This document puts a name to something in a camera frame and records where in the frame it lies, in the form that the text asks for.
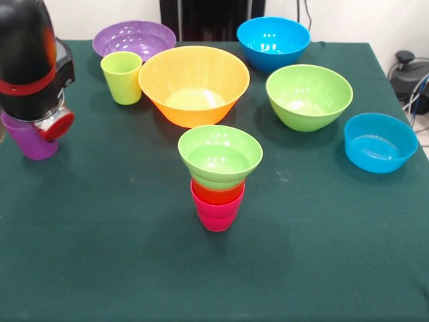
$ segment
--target blue bowl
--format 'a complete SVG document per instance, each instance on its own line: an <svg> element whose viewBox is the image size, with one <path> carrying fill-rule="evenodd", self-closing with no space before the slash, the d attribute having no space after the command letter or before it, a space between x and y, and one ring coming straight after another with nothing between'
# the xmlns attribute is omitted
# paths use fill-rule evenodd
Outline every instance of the blue bowl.
<svg viewBox="0 0 429 322"><path fill-rule="evenodd" d="M273 72L297 61L310 43L310 33L298 22L259 17L242 23L237 37L250 63Z"/></svg>
<svg viewBox="0 0 429 322"><path fill-rule="evenodd" d="M345 149L350 161L374 173L389 173L402 166L418 147L413 129L385 114L364 113L348 120Z"/></svg>

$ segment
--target purple bowl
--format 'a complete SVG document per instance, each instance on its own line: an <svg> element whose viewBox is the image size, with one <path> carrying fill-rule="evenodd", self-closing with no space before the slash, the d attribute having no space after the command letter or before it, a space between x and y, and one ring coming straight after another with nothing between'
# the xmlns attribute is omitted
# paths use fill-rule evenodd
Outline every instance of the purple bowl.
<svg viewBox="0 0 429 322"><path fill-rule="evenodd" d="M143 59L176 45L176 35L169 28L151 21L124 21L101 30L93 40L95 52L105 57L112 52L134 52Z"/></svg>

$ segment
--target robotic arm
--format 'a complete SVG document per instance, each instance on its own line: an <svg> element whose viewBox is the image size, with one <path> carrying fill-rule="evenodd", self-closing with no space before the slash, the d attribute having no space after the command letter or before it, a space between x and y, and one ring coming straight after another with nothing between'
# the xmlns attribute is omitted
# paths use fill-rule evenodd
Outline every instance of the robotic arm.
<svg viewBox="0 0 429 322"><path fill-rule="evenodd" d="M64 102L73 82L72 53L55 38L43 0L0 0L0 107L56 140L74 121Z"/></svg>

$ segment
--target orange cup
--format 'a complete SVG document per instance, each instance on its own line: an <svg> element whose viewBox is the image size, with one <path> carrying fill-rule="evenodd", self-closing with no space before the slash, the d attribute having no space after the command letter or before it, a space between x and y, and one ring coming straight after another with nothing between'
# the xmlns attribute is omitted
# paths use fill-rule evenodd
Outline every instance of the orange cup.
<svg viewBox="0 0 429 322"><path fill-rule="evenodd" d="M203 202L210 205L226 205L237 199L244 189L244 182L240 182L227 190L213 190L202 186L197 181L192 180L191 185L194 194Z"/></svg>

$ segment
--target yellow-green cup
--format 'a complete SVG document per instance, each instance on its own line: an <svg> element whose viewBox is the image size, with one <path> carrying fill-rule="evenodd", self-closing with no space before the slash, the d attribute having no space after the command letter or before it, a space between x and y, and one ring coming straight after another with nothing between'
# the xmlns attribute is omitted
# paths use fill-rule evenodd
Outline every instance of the yellow-green cup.
<svg viewBox="0 0 429 322"><path fill-rule="evenodd" d="M101 60L101 69L116 103L130 105L140 100L138 76L142 64L141 57L133 52L114 52Z"/></svg>

